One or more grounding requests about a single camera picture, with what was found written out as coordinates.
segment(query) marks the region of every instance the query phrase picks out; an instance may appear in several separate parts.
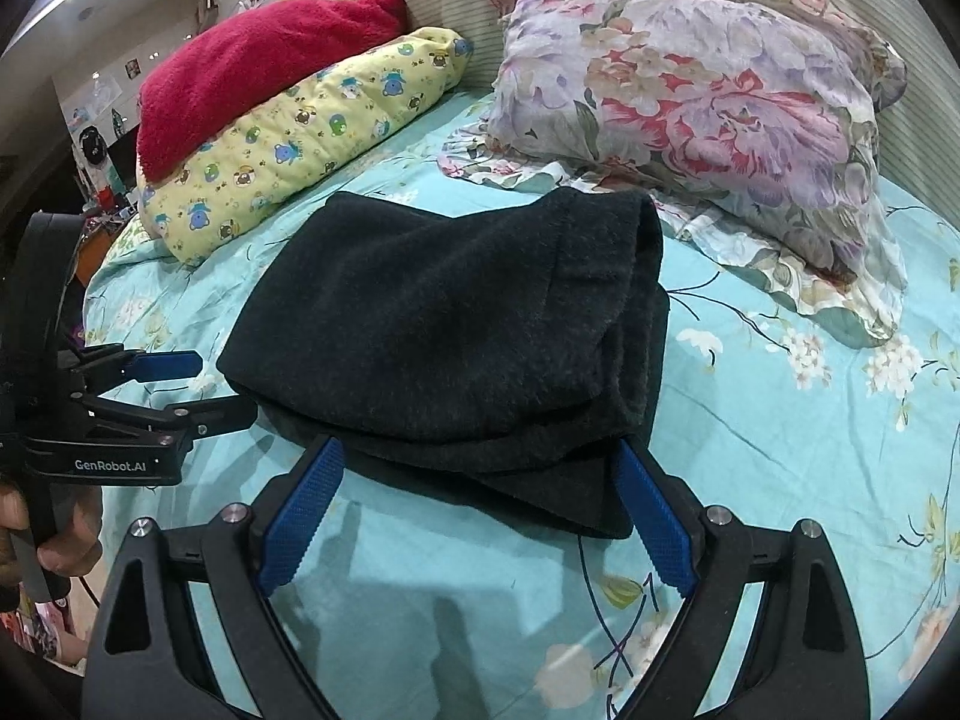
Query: turquoise bed sheet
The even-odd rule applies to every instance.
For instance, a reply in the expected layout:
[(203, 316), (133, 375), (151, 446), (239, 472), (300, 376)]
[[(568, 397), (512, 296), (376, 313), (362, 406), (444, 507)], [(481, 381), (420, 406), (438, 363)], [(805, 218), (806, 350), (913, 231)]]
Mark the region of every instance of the turquoise bed sheet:
[[(90, 284), (89, 340), (195, 349), (206, 365), (190, 381), (131, 383), (112, 396), (162, 408), (228, 394), (214, 361), (237, 314), (333, 191), (447, 215), (532, 201), (438, 170), (440, 145), (476, 117), (476, 101), (450, 95), (198, 269), (124, 237)], [(923, 665), (960, 598), (960, 520), (949, 509), (960, 235), (889, 182), (881, 194), (910, 277), (901, 331), (881, 348), (843, 346), (690, 245), (666, 242), (661, 283), (673, 300), (652, 440), (667, 472), (704, 502), (772, 528), (802, 517), (824, 525), (869, 656), (874, 717)], [(107, 558), (135, 517), (206, 522), (224, 504), (251, 501), (299, 453), (261, 415), (246, 433), (198, 442), (176, 488), (107, 490)], [(651, 571), (636, 536), (578, 541), (347, 471), (298, 576), (272, 604), (346, 720), (592, 720), (613, 716), (678, 608)], [(197, 590), (195, 599), (224, 693), (253, 710), (210, 598)], [(748, 593), (741, 610), (757, 600)], [(598, 615), (618, 640), (632, 630), (629, 671), (607, 657)], [(726, 697), (750, 624), (738, 617), (704, 707)]]

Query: black fleece cloth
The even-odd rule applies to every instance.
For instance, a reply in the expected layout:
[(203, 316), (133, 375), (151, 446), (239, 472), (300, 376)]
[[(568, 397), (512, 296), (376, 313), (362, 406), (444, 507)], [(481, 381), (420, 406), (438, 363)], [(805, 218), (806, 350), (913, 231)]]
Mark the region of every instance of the black fleece cloth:
[(629, 536), (611, 439), (649, 439), (668, 300), (640, 191), (447, 218), (337, 193), (253, 290), (229, 383), (365, 454)]

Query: leaf print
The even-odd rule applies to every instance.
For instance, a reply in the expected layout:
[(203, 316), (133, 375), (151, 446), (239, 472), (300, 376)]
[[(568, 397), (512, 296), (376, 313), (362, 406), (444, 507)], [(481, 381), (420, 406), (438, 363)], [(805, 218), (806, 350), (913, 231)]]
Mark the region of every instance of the leaf print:
[(587, 150), (594, 160), (598, 160), (600, 159), (600, 155), (597, 152), (597, 135), (600, 134), (600, 125), (597, 124), (597, 118), (594, 116), (593, 111), (579, 100), (573, 100), (573, 106), (577, 109), (577, 122), (580, 123), (581, 129), (583, 129), (584, 140), (587, 141)]
[(594, 688), (606, 690), (608, 680), (610, 679), (610, 669), (607, 666), (597, 666), (596, 669), (590, 672), (590, 679), (592, 680)]
[(947, 517), (943, 507), (937, 503), (936, 497), (930, 493), (926, 501), (926, 522), (923, 524), (923, 537), (927, 541), (939, 541), (944, 537), (944, 523)]
[(902, 433), (910, 424), (910, 409), (912, 407), (906, 401), (901, 401), (896, 407), (896, 432)]
[(774, 266), (774, 280), (784, 287), (789, 287), (793, 283), (793, 274), (791, 274), (788, 266), (779, 262)]
[(779, 252), (774, 248), (761, 248), (748, 264), (747, 268), (761, 269), (774, 268), (774, 264), (779, 261)]
[(600, 589), (607, 600), (620, 610), (625, 610), (643, 595), (643, 586), (638, 581), (616, 574), (604, 574), (600, 580)]
[(930, 577), (933, 581), (940, 579), (944, 573), (944, 563), (947, 562), (944, 558), (945, 552), (946, 548), (942, 544), (937, 544), (933, 548), (933, 563), (930, 565)]

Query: red fleece blanket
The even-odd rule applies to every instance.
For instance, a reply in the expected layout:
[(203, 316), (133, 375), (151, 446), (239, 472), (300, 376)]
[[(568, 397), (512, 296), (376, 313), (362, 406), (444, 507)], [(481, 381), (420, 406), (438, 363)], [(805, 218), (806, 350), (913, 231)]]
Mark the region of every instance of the red fleece blanket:
[(251, 108), (406, 32), (403, 0), (283, 0), (225, 20), (143, 82), (136, 137), (143, 175), (164, 180)]

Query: cartoon print blanket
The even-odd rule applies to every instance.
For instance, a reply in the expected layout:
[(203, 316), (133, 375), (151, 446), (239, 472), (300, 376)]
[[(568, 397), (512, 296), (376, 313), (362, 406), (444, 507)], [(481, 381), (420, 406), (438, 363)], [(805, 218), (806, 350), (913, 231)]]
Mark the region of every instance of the cartoon print blanket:
[(456, 32), (421, 28), (307, 76), (204, 143), (164, 182), (141, 172), (144, 228), (176, 259), (199, 265), (430, 108), (460, 81), (469, 55)]

